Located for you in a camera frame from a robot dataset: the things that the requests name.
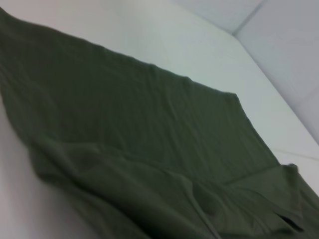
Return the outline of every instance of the olive green fabric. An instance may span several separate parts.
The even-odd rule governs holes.
[[[3,10],[0,88],[37,175],[102,238],[319,238],[318,197],[235,94]]]

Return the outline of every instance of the white table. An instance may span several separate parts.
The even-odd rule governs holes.
[[[241,44],[169,0],[0,0],[8,13],[235,92],[281,163],[319,193],[319,147]],[[0,104],[0,238],[96,239],[34,175]]]

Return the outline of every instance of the white wall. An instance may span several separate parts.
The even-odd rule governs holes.
[[[233,33],[263,0],[173,0]]]
[[[269,0],[237,38],[319,142],[319,1]]]

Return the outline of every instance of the green cloth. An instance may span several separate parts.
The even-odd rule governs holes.
[[[102,238],[319,238],[319,198],[235,94],[3,10],[0,89],[37,175]]]

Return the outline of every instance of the white surface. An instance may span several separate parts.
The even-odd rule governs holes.
[[[291,154],[319,158],[318,145],[241,44],[168,0],[0,0],[0,5],[16,17],[86,38],[216,89],[236,92],[266,144],[274,152],[287,152],[278,154],[279,160]],[[2,104],[0,132],[0,208],[8,205],[10,217],[5,223],[14,222],[14,231],[7,227],[0,236],[95,238],[65,200],[34,176],[26,149],[9,126]],[[312,166],[303,157],[298,164],[306,173]]]
[[[263,0],[173,0],[232,33]]]
[[[319,1],[268,0],[237,37],[319,142]]]

